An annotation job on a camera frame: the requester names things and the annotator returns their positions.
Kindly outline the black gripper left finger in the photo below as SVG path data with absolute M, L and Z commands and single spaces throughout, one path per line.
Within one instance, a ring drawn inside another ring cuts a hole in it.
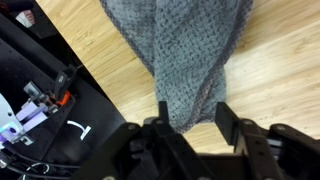
M 168 108 L 167 108 L 167 103 L 165 101 L 160 101 L 158 103 L 158 108 L 159 108 L 159 118 L 165 122 L 169 122 L 169 115 L 168 115 Z

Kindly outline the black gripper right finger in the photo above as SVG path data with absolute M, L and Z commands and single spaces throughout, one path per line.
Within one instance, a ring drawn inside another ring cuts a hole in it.
M 240 119 L 225 102 L 218 102 L 215 123 L 234 153 L 244 158 L 252 180 L 284 180 L 267 138 L 253 120 Z

